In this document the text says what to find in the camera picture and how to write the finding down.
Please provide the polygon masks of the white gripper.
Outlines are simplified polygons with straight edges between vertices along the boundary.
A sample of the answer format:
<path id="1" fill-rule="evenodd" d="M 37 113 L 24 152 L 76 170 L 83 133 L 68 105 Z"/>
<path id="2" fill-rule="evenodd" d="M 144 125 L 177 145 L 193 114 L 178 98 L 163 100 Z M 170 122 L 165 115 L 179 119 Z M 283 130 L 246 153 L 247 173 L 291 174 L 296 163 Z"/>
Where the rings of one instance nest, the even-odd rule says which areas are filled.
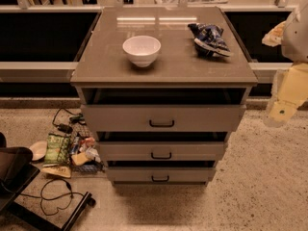
<path id="1" fill-rule="evenodd" d="M 308 64 L 293 63 L 287 70 L 277 70 L 271 95 L 274 101 L 269 102 L 263 121 L 268 127 L 282 127 L 296 113 L 293 105 L 308 99 Z"/>

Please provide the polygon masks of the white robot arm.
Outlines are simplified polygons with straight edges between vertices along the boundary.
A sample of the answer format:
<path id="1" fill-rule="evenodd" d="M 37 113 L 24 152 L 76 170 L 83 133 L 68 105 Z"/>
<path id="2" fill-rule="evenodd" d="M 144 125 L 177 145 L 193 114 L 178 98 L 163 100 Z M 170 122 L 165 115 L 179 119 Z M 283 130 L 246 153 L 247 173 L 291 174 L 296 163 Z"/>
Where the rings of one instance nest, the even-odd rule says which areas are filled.
<path id="1" fill-rule="evenodd" d="M 268 127 L 281 127 L 308 99 L 308 0 L 301 0 L 285 21 L 264 35 L 262 43 L 280 45 L 282 55 L 293 62 L 287 70 L 276 71 L 264 118 Z"/>

